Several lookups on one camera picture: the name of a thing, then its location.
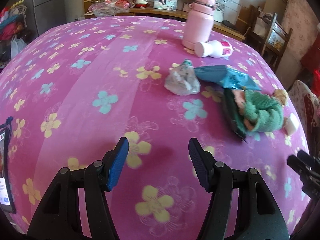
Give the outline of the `white foam block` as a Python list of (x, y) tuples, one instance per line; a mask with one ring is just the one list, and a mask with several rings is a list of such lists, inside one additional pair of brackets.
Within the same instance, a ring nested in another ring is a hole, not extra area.
[(298, 131), (300, 120), (294, 113), (291, 113), (288, 117), (284, 118), (284, 128), (287, 135), (291, 136)]

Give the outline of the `wooden sideboard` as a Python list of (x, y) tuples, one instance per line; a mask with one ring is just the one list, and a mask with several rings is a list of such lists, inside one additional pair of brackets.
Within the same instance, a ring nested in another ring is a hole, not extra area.
[[(165, 19), (172, 19), (172, 20), (178, 20), (181, 22), (186, 22), (188, 13), (176, 10), (176, 11), (169, 11), (169, 10), (161, 10), (161, 9), (154, 9), (152, 7), (147, 7), (144, 9), (141, 8), (131, 8), (129, 11), (126, 11), (124, 13), (119, 13), (119, 16), (152, 16), (152, 17), (158, 17), (158, 18), (165, 18)], [(214, 22), (213, 25), (213, 31), (217, 33), (221, 33), (223, 35), (226, 35), (228, 37), (231, 37), (237, 41), (243, 42), (245, 40), (244, 35), (242, 35), (240, 32), (231, 29), (222, 23), (219, 23), (217, 21)]]

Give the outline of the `wooden chair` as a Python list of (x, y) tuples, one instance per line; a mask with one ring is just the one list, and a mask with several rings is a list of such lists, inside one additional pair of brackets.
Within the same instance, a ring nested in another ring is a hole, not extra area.
[(261, 56), (269, 55), (271, 59), (268, 64), (276, 72), (289, 44), (293, 29), (286, 32), (278, 22), (276, 12), (264, 12), (261, 7), (254, 6), (250, 6), (250, 10), (245, 42), (252, 45)]

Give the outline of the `floral covered sofa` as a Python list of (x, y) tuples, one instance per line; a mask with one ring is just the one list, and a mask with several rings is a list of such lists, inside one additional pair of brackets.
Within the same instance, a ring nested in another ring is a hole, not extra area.
[(293, 83), (289, 98), (302, 123), (309, 153), (319, 157), (319, 98), (300, 80)]

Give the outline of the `white photo bag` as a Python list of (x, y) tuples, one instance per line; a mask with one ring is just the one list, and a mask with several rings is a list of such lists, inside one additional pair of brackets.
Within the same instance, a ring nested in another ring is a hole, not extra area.
[(223, 16), (225, 11), (225, 3), (223, 0), (216, 0), (215, 2), (215, 10), (214, 10), (214, 21), (222, 23), (223, 22)]

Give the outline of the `grey refrigerator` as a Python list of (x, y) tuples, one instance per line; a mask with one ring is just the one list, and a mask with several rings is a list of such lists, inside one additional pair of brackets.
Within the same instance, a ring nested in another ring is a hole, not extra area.
[(49, 29), (67, 23), (65, 0), (24, 0), (27, 29), (36, 38)]

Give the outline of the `teal plastic wrapper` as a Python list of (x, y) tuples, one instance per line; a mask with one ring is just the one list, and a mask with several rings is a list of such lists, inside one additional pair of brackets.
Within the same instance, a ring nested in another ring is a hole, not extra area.
[(194, 71), (198, 79), (215, 83), (223, 88), (261, 90), (248, 74), (227, 67), (226, 65), (196, 67)]

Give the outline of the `framed couple photo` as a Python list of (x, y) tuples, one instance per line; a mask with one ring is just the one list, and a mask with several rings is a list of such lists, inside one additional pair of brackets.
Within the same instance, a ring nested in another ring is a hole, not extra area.
[(155, 9), (171, 10), (177, 9), (178, 0), (154, 0), (153, 7)]

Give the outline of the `crumpled clear plastic wrapper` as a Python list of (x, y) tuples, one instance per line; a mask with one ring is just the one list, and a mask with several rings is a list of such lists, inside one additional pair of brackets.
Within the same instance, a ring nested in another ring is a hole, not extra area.
[(168, 91), (179, 96), (198, 94), (200, 86), (193, 63), (188, 59), (170, 70), (164, 83), (164, 87)]

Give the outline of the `white bottle pink label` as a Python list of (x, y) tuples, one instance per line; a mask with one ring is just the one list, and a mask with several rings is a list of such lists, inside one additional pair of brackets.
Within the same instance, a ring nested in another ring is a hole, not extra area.
[(228, 41), (212, 40), (209, 42), (197, 42), (194, 51), (198, 57), (222, 58), (229, 57), (233, 53), (233, 47)]

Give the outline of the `pink floral tablecloth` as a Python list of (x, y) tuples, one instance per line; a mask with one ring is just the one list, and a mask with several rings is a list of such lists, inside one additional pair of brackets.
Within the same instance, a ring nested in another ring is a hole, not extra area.
[(188, 153), (196, 137), (216, 160), (256, 168), (292, 232), (309, 198), (289, 155), (306, 150), (303, 129), (251, 133), (241, 140), (222, 110), (220, 87), (178, 96), (164, 87), (169, 72), (189, 59), (248, 74), (266, 94), (282, 84), (263, 58), (234, 39), (230, 57), (199, 58), (182, 46), (185, 24), (155, 17), (105, 17), (50, 29), (1, 73), (1, 121), (12, 116), (8, 172), (23, 232), (60, 168), (87, 167), (130, 143), (118, 185), (106, 195), (121, 239), (195, 239), (210, 194)]

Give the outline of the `phone on left gripper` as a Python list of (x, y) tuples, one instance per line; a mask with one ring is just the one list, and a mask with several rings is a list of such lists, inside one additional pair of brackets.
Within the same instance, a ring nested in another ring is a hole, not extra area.
[(9, 116), (5, 123), (1, 124), (0, 155), (1, 155), (1, 174), (0, 174), (0, 194), (1, 208), (8, 213), (16, 213), (14, 200), (8, 174), (9, 142), (11, 139), (13, 117)]

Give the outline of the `crumpled brown paper ball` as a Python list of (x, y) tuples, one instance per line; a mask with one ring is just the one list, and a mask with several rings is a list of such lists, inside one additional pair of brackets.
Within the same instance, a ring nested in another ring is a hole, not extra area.
[(289, 95), (284, 89), (275, 89), (272, 96), (276, 98), (282, 105), (287, 105)]

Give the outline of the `pink thermos bottle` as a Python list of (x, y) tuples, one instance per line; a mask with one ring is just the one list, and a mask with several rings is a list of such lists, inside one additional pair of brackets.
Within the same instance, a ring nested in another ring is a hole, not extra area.
[(214, 25), (215, 0), (195, 0), (189, 5), (182, 44), (194, 49), (197, 42), (207, 42)]

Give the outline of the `green knitted cloth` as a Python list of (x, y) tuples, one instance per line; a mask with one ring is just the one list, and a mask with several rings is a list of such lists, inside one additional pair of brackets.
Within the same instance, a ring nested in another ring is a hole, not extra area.
[(226, 88), (222, 105), (232, 131), (242, 140), (249, 133), (274, 132), (283, 127), (283, 107), (274, 96), (255, 90)]

